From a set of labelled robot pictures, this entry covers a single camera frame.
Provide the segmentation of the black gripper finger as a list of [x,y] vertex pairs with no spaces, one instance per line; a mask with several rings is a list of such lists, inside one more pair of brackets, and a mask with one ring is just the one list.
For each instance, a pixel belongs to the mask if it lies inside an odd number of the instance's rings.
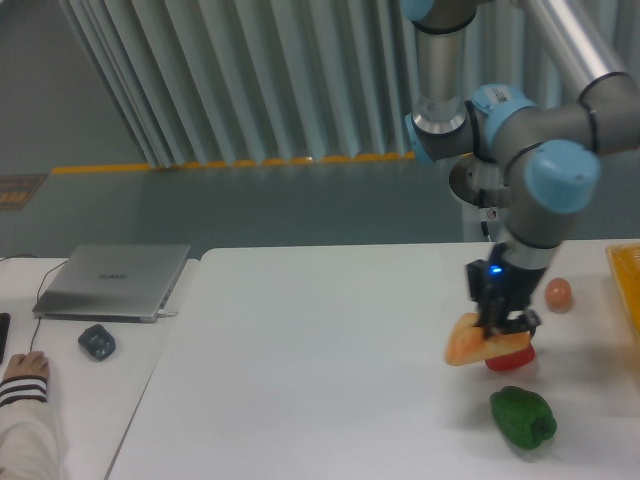
[[502,333],[504,313],[505,301],[502,296],[489,296],[478,304],[477,327],[482,329],[485,340]]
[[506,335],[528,333],[534,336],[541,323],[541,318],[534,310],[525,309],[517,317],[505,320],[502,333]]

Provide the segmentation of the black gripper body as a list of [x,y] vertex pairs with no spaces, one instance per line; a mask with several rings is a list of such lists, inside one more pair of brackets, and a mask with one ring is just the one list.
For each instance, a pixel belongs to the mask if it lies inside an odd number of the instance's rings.
[[546,268],[524,268],[506,258],[510,252],[505,242],[493,246],[487,259],[466,265],[470,299],[479,312],[503,301],[506,312],[526,309]]

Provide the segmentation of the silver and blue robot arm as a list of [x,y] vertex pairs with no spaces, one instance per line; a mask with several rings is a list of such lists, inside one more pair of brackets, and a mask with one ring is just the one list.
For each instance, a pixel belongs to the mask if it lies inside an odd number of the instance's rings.
[[417,157],[463,153],[487,161],[505,185],[508,212],[485,260],[467,268],[476,326],[486,337],[533,334],[531,298],[589,204],[603,155],[639,146],[639,87],[577,1],[523,1],[573,102],[543,109],[507,85],[464,100],[463,41],[475,1],[405,1],[417,32],[419,98],[405,122]]

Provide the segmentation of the striped sleeve forearm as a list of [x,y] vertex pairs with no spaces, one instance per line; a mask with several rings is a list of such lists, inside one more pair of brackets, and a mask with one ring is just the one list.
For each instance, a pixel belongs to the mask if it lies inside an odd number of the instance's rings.
[[59,443],[47,380],[24,375],[1,383],[1,478],[59,479]]

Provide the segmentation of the person's hand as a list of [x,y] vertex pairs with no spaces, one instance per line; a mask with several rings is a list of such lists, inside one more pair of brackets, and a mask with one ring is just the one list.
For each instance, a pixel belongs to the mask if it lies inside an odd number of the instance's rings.
[[12,381],[22,377],[49,380],[49,358],[42,351],[13,355],[7,364],[3,380]]

